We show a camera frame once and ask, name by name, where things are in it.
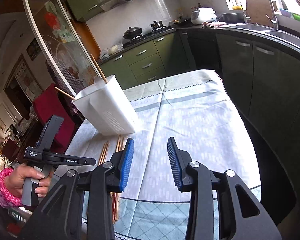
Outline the pink sleeve forearm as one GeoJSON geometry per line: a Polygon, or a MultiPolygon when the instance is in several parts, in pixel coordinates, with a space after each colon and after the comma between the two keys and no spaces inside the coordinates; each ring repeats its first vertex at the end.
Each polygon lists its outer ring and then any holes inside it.
{"type": "Polygon", "coordinates": [[[21,206],[21,198],[14,196],[5,185],[5,178],[13,172],[13,168],[5,168],[0,171],[0,206],[3,208],[21,206]]]}

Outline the person left hand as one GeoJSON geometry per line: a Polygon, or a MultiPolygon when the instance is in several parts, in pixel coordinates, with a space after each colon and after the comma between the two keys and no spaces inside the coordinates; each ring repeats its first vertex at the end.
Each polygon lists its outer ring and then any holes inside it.
{"type": "Polygon", "coordinates": [[[51,178],[53,175],[53,169],[46,176],[43,172],[36,170],[32,166],[28,166],[26,163],[19,165],[12,173],[5,177],[4,184],[9,193],[15,197],[21,198],[26,189],[26,194],[29,194],[29,188],[34,183],[34,192],[39,198],[43,198],[47,195],[51,178]]]}

